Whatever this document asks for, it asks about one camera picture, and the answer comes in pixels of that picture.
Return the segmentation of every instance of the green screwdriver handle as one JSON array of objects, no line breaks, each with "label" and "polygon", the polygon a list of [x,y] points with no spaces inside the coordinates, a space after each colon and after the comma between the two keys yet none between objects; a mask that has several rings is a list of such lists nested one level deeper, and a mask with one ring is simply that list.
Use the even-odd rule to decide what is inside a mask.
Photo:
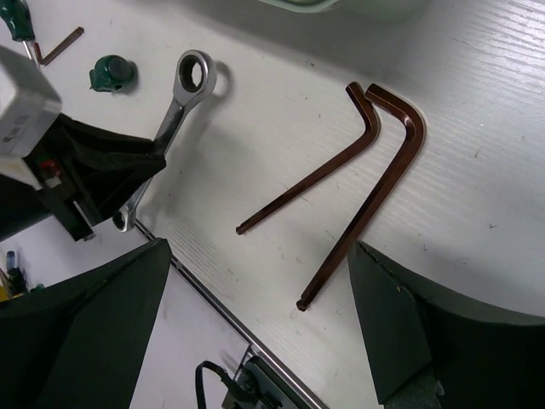
[{"label": "green screwdriver handle", "polygon": [[0,0],[0,17],[8,25],[14,41],[34,41],[31,12],[21,0]]}]

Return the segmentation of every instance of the wrench hole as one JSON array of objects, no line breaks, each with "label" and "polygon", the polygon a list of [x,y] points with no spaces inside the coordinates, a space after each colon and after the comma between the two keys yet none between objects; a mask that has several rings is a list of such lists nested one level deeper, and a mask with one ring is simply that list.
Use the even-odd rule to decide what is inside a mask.
[{"label": "wrench hole", "polygon": [[203,85],[204,72],[200,60],[188,55],[180,64],[181,85],[188,92],[197,92]]},{"label": "wrench hole", "polygon": [[120,211],[113,215],[112,221],[115,227],[119,230],[123,230],[125,228],[125,216],[123,216],[123,213]]}]

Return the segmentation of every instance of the screwdriver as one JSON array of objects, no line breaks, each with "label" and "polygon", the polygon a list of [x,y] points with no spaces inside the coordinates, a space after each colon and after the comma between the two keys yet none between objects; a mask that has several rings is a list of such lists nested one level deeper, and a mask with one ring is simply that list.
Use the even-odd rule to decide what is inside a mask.
[{"label": "screwdriver", "polygon": [[23,43],[28,58],[33,60],[39,68],[34,51],[36,36],[32,28],[31,12],[22,0],[0,0],[0,17],[8,26],[14,41]]}]

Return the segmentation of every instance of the hex key bend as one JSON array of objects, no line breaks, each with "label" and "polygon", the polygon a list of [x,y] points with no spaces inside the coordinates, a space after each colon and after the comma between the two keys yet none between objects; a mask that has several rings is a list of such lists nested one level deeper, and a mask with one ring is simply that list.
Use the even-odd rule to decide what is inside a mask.
[{"label": "hex key bend", "polygon": [[237,227],[237,234],[246,233],[255,225],[261,223],[272,213],[287,205],[291,200],[306,192],[319,181],[329,176],[343,165],[354,159],[375,141],[380,123],[376,116],[375,109],[365,99],[364,91],[358,83],[351,83],[347,86],[347,93],[359,114],[365,122],[365,132],[349,147],[338,153],[334,158],[317,168],[313,173],[294,185],[292,188],[278,196],[275,200],[259,210],[248,220]]},{"label": "hex key bend", "polygon": [[426,132],[424,121],[418,111],[411,105],[376,84],[372,84],[365,91],[365,98],[390,112],[401,121],[406,129],[405,139],[386,172],[384,172],[369,197],[302,293],[301,299],[296,304],[301,311],[308,308],[336,268],[339,267],[348,252],[349,245],[364,231],[371,218],[379,210],[384,200],[392,192],[401,176],[418,154],[424,142]]}]

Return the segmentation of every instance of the white surface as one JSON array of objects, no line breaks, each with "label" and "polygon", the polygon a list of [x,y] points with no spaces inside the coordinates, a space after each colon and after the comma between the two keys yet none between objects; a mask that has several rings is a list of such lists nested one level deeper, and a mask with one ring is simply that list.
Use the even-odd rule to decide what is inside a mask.
[{"label": "white surface", "polygon": [[[353,80],[394,90],[427,120],[419,158],[363,239],[469,296],[545,314],[542,4],[438,0],[386,25],[255,0],[30,3],[44,49],[86,29],[44,72],[65,113],[89,124],[152,137],[181,53],[222,62],[218,96],[185,125],[142,216],[332,407],[376,406],[346,265],[308,312],[295,301],[399,147],[400,124],[380,112],[361,158],[246,236],[234,230],[361,134],[344,94]],[[111,53],[139,67],[131,96],[88,90]]]},{"label": "white surface", "polygon": [[[49,218],[0,243],[5,254],[17,250],[29,284],[56,284],[113,260],[146,240],[138,232],[121,234],[110,223],[95,228],[96,238],[75,243]],[[196,407],[195,368],[203,360],[236,371],[248,344],[174,270],[170,271],[147,346],[130,409]],[[210,408],[219,408],[226,388],[219,378],[204,374]]]}]

